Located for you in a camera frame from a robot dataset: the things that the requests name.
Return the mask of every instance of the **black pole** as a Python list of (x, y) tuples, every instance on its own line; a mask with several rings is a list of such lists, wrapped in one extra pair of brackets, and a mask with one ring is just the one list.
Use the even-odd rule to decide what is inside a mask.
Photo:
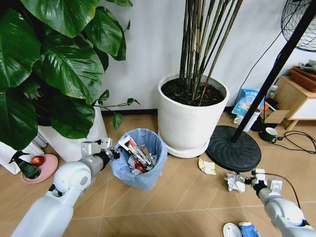
[(258, 95), (252, 102), (248, 112), (246, 113), (239, 127), (233, 134), (231, 138), (232, 143), (235, 143), (237, 139), (239, 138), (239, 136), (241, 135), (243, 129), (246, 127), (247, 123), (249, 122), (256, 108), (260, 105), (260, 102), (262, 101), (262, 99), (268, 93), (269, 88), (275, 81), (277, 75), (283, 68), (286, 60), (289, 58), (289, 56), (293, 52), (295, 46), (301, 39), (302, 35), (304, 34), (305, 30), (307, 29), (307, 27), (309, 26), (309, 24), (311, 23), (315, 15), (316, 15), (316, 0), (312, 0), (309, 7), (306, 9), (304, 15), (302, 16), (300, 22), (298, 23), (297, 27), (295, 28), (292, 36), (290, 37), (288, 42), (285, 44), (285, 46), (281, 50), (279, 57), (276, 59), (274, 66), (272, 67), (267, 79), (263, 83)]

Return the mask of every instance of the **white wall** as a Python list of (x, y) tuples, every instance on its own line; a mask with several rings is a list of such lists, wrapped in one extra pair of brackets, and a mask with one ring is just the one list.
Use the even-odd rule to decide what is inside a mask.
[[(130, 19), (131, 28), (125, 32), (127, 59), (123, 62), (110, 59), (102, 90), (110, 90), (107, 105), (134, 97), (141, 106), (119, 109), (155, 109), (159, 80), (179, 71), (185, 0), (132, 1), (132, 8), (106, 4), (123, 28)], [(279, 34), (284, 4), (285, 0), (243, 1), (212, 73), (212, 77), (223, 82), (230, 91), (228, 106), (233, 104), (250, 68)], [(280, 35), (254, 68), (245, 87), (261, 87), (285, 43)], [(312, 58), (315, 59), (316, 54), (295, 49), (282, 72), (297, 62), (306, 63)]]

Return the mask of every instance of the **pink plate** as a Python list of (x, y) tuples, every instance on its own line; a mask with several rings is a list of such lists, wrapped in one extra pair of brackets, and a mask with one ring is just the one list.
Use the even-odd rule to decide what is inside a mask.
[(48, 179), (55, 172), (55, 170), (58, 167), (58, 159), (57, 159), (57, 157), (54, 156), (54, 155), (51, 155), (51, 154), (45, 154), (45, 155), (43, 155), (43, 157), (45, 158), (45, 162), (44, 162), (44, 164), (39, 166), (39, 168), (40, 168), (40, 175), (39, 175), (39, 177), (37, 177), (36, 179), (28, 179), (22, 173), (21, 177), (22, 177), (22, 180), (25, 183), (37, 184), (39, 182), (42, 182), (42, 181)]

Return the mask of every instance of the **baseboard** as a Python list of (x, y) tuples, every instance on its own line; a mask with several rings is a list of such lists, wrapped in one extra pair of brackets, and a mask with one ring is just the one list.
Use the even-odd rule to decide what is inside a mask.
[[(224, 112), (231, 112), (233, 106), (227, 106), (224, 109)], [(113, 111), (101, 111), (103, 116), (113, 115), (113, 112), (120, 113), (121, 115), (157, 115), (157, 109), (148, 109), (148, 110), (113, 110)]]

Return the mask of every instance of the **yellow wrapper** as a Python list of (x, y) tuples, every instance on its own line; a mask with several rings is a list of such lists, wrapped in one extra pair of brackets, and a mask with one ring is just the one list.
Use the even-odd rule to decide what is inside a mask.
[(198, 166), (205, 174), (216, 175), (214, 162), (207, 162), (200, 158), (198, 160)]

